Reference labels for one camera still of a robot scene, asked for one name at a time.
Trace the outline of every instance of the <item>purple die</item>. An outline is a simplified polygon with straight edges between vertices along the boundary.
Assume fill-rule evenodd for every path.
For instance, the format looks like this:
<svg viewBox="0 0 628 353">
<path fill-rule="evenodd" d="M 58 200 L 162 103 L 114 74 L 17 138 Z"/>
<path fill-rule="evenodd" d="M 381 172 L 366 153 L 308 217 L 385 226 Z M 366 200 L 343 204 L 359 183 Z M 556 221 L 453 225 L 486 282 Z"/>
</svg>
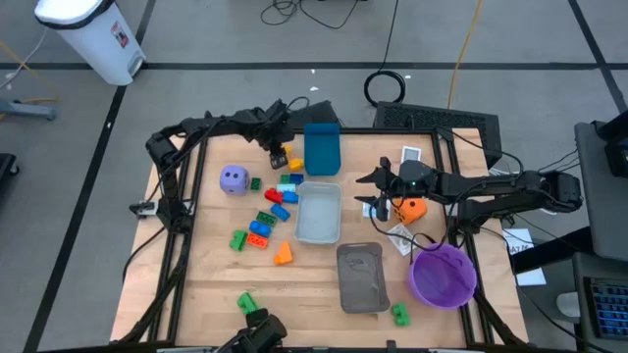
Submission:
<svg viewBox="0 0 628 353">
<path fill-rule="evenodd" d="M 248 172 L 241 166 L 226 166 L 220 172 L 220 188 L 230 195 L 243 195 L 248 188 Z"/>
</svg>

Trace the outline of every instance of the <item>keyboard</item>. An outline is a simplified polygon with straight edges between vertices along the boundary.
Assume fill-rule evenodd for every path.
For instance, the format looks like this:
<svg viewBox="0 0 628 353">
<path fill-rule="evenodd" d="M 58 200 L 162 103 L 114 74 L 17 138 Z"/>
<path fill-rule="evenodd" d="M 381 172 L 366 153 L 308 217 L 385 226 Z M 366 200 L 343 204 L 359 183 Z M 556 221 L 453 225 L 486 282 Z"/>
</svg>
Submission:
<svg viewBox="0 0 628 353">
<path fill-rule="evenodd" d="M 591 277 L 584 281 L 596 336 L 628 340 L 628 281 Z"/>
</svg>

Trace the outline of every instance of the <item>concrete floor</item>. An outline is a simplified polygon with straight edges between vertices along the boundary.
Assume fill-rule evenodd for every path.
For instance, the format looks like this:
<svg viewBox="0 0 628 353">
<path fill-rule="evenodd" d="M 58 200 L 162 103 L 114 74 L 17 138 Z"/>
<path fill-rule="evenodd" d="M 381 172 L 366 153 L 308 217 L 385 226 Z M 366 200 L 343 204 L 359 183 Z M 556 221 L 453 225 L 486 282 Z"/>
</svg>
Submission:
<svg viewBox="0 0 628 353">
<path fill-rule="evenodd" d="M 153 0 L 118 3 L 136 30 L 146 5 Z M 263 25 L 259 13 L 270 3 L 156 1 L 142 42 L 150 63 L 308 64 L 292 70 L 281 70 L 281 66 L 255 70 L 247 65 L 240 67 L 242 70 L 224 70 L 220 65 L 187 70 L 191 67 L 183 66 L 182 70 L 139 74 L 127 88 L 116 122 L 110 126 L 111 138 L 40 350 L 107 343 L 122 287 L 122 266 L 136 227 L 128 205 L 142 197 L 146 186 L 150 163 L 143 143 L 150 133 L 184 117 L 200 116 L 206 109 L 230 114 L 299 95 L 307 95 L 312 102 L 331 100 L 348 126 L 372 124 L 375 112 L 362 96 L 362 83 L 373 70 L 357 68 L 361 62 L 382 60 L 393 2 L 360 2 L 347 25 L 336 31 L 302 14 L 284 25 Z M 606 61 L 628 62 L 628 39 L 621 35 L 628 3 L 580 0 L 578 4 Z M 309 0 L 304 6 L 312 15 L 338 24 L 352 1 Z M 32 17 L 32 7 L 32 2 L 0 2 L 0 14 L 10 14 L 0 17 L 0 39 L 21 56 L 29 52 L 42 31 Z M 464 0 L 400 0 L 389 62 L 454 62 L 473 10 L 474 2 Z M 82 63 L 82 59 L 54 32 L 49 32 L 31 61 L 41 64 L 39 74 L 58 87 L 61 101 L 55 122 L 13 117 L 0 122 L 0 151 L 16 154 L 23 170 L 0 203 L 2 352 L 24 349 L 116 91 L 91 70 L 76 70 L 80 67 L 72 65 L 61 68 L 60 63 Z M 596 59 L 567 1 L 486 0 L 465 62 L 594 64 Z M 10 63 L 0 52 L 0 69 L 6 69 L 0 70 L 0 77 L 14 67 Z M 348 69 L 330 69 L 335 63 L 354 64 L 343 64 Z M 499 115 L 503 149 L 519 156 L 527 169 L 573 150 L 574 124 L 608 120 L 618 114 L 600 69 L 521 69 L 504 66 L 461 71 L 452 108 Z M 411 76 L 406 103 L 445 107 L 450 70 L 398 72 Z M 612 76 L 619 88 L 628 92 L 628 73 L 613 71 Z M 372 94 L 382 100 L 394 99 L 396 90 L 384 78 L 372 85 Z M 0 91 L 6 99 L 48 95 L 28 73 L 16 79 L 11 90 Z M 505 169 L 502 162 L 497 166 Z M 573 173 L 580 176 L 577 169 Z M 555 217 L 541 212 L 526 216 L 557 234 L 588 223 L 584 209 Z M 531 232 L 536 238 L 548 239 L 535 229 Z M 526 292 L 557 316 L 552 300 L 573 285 L 570 271 L 565 263 L 547 267 L 549 284 Z M 574 347 L 571 338 L 548 324 L 525 299 L 522 305 L 532 342 L 544 347 Z"/>
</svg>

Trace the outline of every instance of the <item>purple basket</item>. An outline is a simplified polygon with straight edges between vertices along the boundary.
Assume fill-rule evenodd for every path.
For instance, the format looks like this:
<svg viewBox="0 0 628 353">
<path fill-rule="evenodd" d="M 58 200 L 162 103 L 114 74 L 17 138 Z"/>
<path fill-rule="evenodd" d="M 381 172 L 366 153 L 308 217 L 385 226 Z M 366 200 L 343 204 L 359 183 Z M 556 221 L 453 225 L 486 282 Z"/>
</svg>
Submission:
<svg viewBox="0 0 628 353">
<path fill-rule="evenodd" d="M 478 276 L 464 252 L 443 244 L 436 251 L 421 251 L 416 256 L 407 281 L 420 301 L 439 309 L 456 309 L 473 297 Z"/>
</svg>

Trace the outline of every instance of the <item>trash can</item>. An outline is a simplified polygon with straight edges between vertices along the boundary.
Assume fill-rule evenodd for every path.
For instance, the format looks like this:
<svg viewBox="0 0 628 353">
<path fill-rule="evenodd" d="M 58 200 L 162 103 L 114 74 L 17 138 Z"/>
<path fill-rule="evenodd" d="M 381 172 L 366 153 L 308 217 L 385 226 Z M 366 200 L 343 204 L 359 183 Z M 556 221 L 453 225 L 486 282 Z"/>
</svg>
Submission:
<svg viewBox="0 0 628 353">
<path fill-rule="evenodd" d="M 35 17 L 110 84 L 131 83 L 146 60 L 114 0 L 39 0 Z"/>
</svg>

